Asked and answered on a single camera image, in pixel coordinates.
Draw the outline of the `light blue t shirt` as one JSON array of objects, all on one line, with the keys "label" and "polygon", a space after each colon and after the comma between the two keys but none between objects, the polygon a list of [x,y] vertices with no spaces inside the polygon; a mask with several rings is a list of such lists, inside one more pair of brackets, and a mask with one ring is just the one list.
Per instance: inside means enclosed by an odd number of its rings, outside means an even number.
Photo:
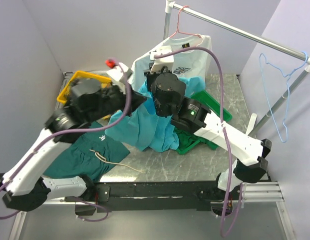
[{"label": "light blue t shirt", "polygon": [[170,124],[171,117],[159,117],[147,90],[146,78],[135,81],[137,91],[147,97],[131,116],[125,116],[118,124],[105,130],[108,137],[143,151],[151,148],[156,152],[176,150],[179,139]]}]

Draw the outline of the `green plastic bin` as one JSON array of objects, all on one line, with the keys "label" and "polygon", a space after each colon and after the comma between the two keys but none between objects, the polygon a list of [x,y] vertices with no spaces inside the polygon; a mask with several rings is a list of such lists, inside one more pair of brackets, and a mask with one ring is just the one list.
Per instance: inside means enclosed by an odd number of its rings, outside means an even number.
[{"label": "green plastic bin", "polygon": [[194,93],[191,95],[191,99],[199,101],[201,104],[209,107],[211,111],[213,111],[217,116],[220,116],[220,104],[217,100],[215,100],[210,94],[208,94],[205,90]]}]

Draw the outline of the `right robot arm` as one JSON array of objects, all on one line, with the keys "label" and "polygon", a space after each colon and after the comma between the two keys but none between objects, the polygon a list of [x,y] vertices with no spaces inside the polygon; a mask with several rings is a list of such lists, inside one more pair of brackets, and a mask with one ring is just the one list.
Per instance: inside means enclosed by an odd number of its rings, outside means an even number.
[{"label": "right robot arm", "polygon": [[170,117],[174,127],[202,137],[236,158],[227,171],[220,173],[214,195],[223,200],[241,183],[257,183],[267,172],[267,155],[272,148],[268,139],[255,139],[221,120],[208,106],[185,96],[186,84],[167,69],[145,70],[147,89],[152,95],[155,113]]}]

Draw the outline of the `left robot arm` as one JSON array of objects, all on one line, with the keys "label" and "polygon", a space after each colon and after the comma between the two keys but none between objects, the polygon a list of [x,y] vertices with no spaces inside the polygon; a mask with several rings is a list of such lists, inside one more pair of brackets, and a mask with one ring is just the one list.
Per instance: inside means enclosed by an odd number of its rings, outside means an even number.
[{"label": "left robot arm", "polygon": [[129,83],[124,87],[112,84],[102,88],[98,80],[88,79],[72,84],[66,104],[53,112],[34,145],[10,171],[0,173],[4,205],[11,210],[29,212],[50,199],[92,199],[95,184],[88,175],[53,179],[44,177],[44,172],[80,136],[96,131],[90,128],[92,122],[118,110],[125,117],[146,100]]}]

